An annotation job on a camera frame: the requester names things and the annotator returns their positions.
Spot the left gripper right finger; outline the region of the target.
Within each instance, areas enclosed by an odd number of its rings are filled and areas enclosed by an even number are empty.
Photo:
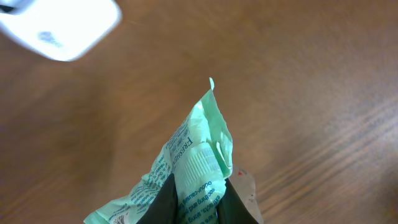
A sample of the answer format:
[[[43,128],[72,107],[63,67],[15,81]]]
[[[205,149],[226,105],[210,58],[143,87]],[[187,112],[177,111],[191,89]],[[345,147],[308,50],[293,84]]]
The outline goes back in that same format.
[[[239,198],[229,179],[226,191],[216,207],[219,224],[258,224]]]

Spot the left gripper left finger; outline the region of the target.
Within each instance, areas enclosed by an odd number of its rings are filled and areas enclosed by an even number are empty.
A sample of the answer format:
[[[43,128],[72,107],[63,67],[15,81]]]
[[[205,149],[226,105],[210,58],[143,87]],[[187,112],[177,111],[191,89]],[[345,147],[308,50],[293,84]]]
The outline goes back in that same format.
[[[175,177],[170,174],[146,213],[137,224],[175,224],[178,212]]]

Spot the beige oats pouch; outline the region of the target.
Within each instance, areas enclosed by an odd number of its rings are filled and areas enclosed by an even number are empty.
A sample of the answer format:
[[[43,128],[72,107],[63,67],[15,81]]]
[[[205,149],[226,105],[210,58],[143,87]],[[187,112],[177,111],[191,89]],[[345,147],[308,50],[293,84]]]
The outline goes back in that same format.
[[[264,219],[256,201],[256,183],[254,177],[246,170],[234,165],[229,181],[232,183],[246,210],[259,224],[263,224]]]

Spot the mint green wipes packet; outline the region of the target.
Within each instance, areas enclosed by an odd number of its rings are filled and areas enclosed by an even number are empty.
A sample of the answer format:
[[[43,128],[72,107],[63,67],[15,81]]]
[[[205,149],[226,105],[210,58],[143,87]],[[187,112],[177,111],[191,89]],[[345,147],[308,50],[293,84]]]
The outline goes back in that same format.
[[[176,223],[217,223],[216,207],[233,172],[233,140],[209,89],[163,145],[149,173],[127,196],[88,215],[85,223],[137,223],[173,174]]]

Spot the white barcode scanner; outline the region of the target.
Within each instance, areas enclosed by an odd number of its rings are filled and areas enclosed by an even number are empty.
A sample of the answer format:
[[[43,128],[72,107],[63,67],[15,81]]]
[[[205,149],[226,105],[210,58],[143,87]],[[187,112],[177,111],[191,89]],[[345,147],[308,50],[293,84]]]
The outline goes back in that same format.
[[[121,21],[114,0],[1,0],[1,32],[51,60],[74,61]]]

